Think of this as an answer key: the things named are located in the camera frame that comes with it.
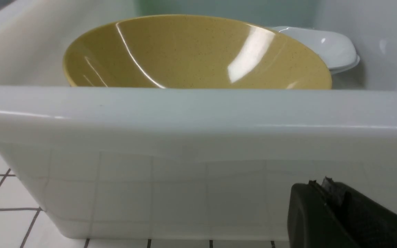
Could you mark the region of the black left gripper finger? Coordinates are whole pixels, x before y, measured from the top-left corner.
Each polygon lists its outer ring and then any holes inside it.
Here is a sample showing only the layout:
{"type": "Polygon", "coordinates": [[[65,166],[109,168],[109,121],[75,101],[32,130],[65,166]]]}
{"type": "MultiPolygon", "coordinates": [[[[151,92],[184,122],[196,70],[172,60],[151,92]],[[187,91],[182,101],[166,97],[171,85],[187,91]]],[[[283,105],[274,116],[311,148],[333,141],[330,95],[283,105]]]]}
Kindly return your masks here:
{"type": "Polygon", "coordinates": [[[328,177],[292,185],[287,229],[291,248],[397,248],[397,214],[328,177]]]}

